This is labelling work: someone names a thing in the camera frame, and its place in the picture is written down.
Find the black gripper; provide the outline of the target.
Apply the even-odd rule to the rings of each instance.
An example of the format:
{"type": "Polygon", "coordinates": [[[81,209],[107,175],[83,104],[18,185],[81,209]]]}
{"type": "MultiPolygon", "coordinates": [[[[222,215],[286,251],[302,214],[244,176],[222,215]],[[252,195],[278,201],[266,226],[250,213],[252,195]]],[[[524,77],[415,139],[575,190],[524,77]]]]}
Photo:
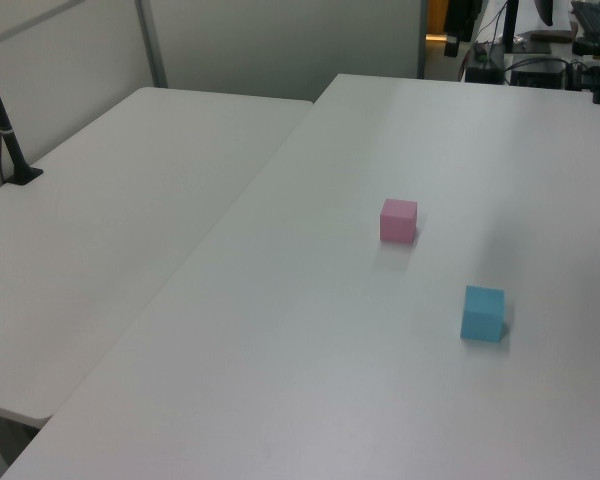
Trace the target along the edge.
{"type": "Polygon", "coordinates": [[[447,34],[445,41],[446,57],[456,57],[460,42],[467,43],[471,41],[475,22],[481,10],[481,0],[448,1],[444,21],[444,33],[447,34]]]}

